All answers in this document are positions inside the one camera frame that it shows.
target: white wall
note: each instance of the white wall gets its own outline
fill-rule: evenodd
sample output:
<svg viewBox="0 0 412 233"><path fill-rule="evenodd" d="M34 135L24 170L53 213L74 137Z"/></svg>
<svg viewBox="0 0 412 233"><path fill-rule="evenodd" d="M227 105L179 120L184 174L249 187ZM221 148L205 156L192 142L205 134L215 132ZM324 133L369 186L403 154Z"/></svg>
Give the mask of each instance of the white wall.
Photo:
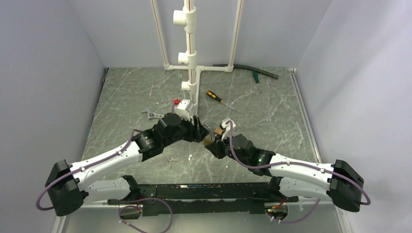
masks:
<svg viewBox="0 0 412 233"><path fill-rule="evenodd" d="M0 232L48 233L34 203L55 162L80 159L103 65L66 0L2 1L0 22Z"/></svg>
<svg viewBox="0 0 412 233"><path fill-rule="evenodd" d="M160 67L163 59L150 0L70 0L106 67ZM158 0L169 62L186 51L173 11ZM331 0L245 0L235 63L296 67ZM196 0L198 64L228 63L237 0Z"/></svg>
<svg viewBox="0 0 412 233"><path fill-rule="evenodd" d="M365 179L357 233L412 229L411 22L409 0L334 0L297 67L324 162Z"/></svg>

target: black tube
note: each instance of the black tube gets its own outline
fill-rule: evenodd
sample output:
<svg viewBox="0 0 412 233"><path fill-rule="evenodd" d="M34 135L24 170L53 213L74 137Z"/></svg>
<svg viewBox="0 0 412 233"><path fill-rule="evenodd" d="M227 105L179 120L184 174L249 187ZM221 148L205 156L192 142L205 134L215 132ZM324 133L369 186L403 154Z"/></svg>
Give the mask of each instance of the black tube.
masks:
<svg viewBox="0 0 412 233"><path fill-rule="evenodd" d="M213 66L214 67L226 67L227 65L226 64L217 64L217 65L213 65ZM267 72L267 71L264 71L262 69L258 69L258 68L255 68L255 67L251 67L251 66L233 64L233 69L246 69L246 70L250 70L250 71L256 71L259 74L263 74L263 75L268 76L268 77L273 78L273 79L278 79L279 78L279 76L276 75L276 74L272 74L270 72Z"/></svg>

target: marble tabletop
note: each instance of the marble tabletop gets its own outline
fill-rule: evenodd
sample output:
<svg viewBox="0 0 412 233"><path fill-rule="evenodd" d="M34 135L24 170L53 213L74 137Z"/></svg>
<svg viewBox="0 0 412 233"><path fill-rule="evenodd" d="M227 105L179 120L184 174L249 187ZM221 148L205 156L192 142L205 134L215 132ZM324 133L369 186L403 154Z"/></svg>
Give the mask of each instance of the marble tabletop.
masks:
<svg viewBox="0 0 412 233"><path fill-rule="evenodd" d="M258 148L315 162L293 82L285 67L265 70L279 75L275 80L259 75L262 94L252 72L205 71L201 74L199 119L214 129L230 117L236 123L235 135L243 134ZM170 112L173 99L188 99L180 89L188 72L159 68L110 68L94 114L82 160L92 158L124 143L133 128L145 130L157 123L141 113L151 108L159 114ZM206 96L211 90L238 112ZM167 158L173 157L169 168ZM241 167L236 161L215 158L202 143L180 141L161 155L144 163L130 164L104 177L116 179L133 175L139 184L160 183L243 183L267 182Z"/></svg>

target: robotic arm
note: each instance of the robotic arm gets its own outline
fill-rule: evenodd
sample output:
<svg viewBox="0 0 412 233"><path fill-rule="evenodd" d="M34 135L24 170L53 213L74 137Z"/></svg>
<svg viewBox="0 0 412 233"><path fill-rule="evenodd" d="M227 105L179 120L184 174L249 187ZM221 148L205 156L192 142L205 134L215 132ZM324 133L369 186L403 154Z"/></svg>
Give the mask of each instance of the robotic arm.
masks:
<svg viewBox="0 0 412 233"><path fill-rule="evenodd" d="M189 114L192 105L190 100L181 101L175 108L176 113L165 114L151 129L134 130L138 133L132 134L126 143L94 158L70 165L65 160L57 162L47 179L46 190L37 199L38 209L54 209L58 216L65 216L87 202L149 198L150 194L142 192L132 176L99 180L114 170L161 154L172 143L185 140L203 141L205 148L218 159L228 156L256 175L272 177L269 191L274 199L312 197L332 200L336 206L351 212L359 211L363 179L345 161L336 160L333 165L309 163L256 148L242 134L233 137L236 125L230 119L216 128L213 140L208 139L209 130L201 125L197 116ZM40 206L45 192L53 207Z"/></svg>

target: screwdriver handle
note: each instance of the screwdriver handle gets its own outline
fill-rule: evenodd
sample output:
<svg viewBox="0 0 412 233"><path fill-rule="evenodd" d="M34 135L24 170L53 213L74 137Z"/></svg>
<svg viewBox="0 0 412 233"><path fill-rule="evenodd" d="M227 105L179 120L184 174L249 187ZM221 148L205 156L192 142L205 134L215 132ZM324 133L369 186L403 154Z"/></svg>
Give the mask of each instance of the screwdriver handle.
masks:
<svg viewBox="0 0 412 233"><path fill-rule="evenodd" d="M256 82L256 83L259 83L258 73L253 70L253 71L252 71L252 75L253 75L253 78L255 79L255 82Z"/></svg>
<svg viewBox="0 0 412 233"><path fill-rule="evenodd" d="M207 91L206 92L207 96L209 96L210 98L216 100L219 103L223 102L223 99L219 98L215 93L213 93L212 91Z"/></svg>

